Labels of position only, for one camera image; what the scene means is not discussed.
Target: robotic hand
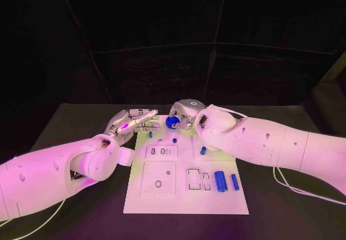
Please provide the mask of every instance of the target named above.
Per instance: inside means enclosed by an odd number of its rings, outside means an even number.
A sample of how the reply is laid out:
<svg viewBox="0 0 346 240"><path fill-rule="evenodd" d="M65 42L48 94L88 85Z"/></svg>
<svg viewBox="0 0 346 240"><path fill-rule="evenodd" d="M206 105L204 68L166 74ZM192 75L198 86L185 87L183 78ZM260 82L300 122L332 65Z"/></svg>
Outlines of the robotic hand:
<svg viewBox="0 0 346 240"><path fill-rule="evenodd" d="M134 132L159 131L157 110L123 110L104 134L15 157L0 165L0 221L46 209L106 180L134 151L120 147Z"/></svg>
<svg viewBox="0 0 346 240"><path fill-rule="evenodd" d="M179 123L172 120L178 114ZM346 138L297 130L192 99L175 103L166 123L191 129L211 151L271 167L303 172L325 180L346 195Z"/></svg>

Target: cable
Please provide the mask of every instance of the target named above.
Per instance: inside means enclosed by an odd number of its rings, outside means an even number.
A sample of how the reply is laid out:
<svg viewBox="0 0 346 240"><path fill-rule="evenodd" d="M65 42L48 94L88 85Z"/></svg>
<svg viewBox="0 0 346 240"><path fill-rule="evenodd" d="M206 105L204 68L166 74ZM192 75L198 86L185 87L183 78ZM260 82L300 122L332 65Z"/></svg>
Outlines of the cable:
<svg viewBox="0 0 346 240"><path fill-rule="evenodd" d="M276 176L276 168L277 168L277 170L279 170L279 172L280 172L280 175L281 175L281 177L283 177L283 180L284 180L284 183L286 183L286 184L281 183L281 182L279 181L279 179L277 179L277 176ZM330 199L330 198L328 198L328 197L325 197L325 196L319 196L319 195L316 195L316 194L313 194L313 193L310 193L310 192L307 192L307 191L304 191L304 190L302 190L302 189L290 186L290 184L289 184L289 182L287 182L287 179L286 179L286 177L284 177L284 174L281 173L281 170L280 170L279 167L273 167L273 175L274 175L276 181L277 181L281 185L284 185L286 187L289 187L297 194L303 194L303 195L316 197L316 198L319 198L319 199L323 199L323 200L326 200L326 201L330 201L330 202L333 202L333 203L346 205L346 202L336 201L336 200L333 200L333 199Z"/></svg>
<svg viewBox="0 0 346 240"><path fill-rule="evenodd" d="M0 225L0 227L10 221L12 219L9 219L2 225Z"/></svg>
<svg viewBox="0 0 346 240"><path fill-rule="evenodd" d="M22 236L22 237L19 237L19 238L15 238L13 240L19 240L19 239L26 238L29 235L32 235L32 234L46 225L46 223L49 222L49 220L54 218L54 216L57 215L58 211L61 210L62 205L64 205L64 202L65 202L65 199L64 199L64 201L61 202L61 205L59 205L55 213L52 214L51 218L45 221L45 223L44 223L31 233L28 233L25 236Z"/></svg>

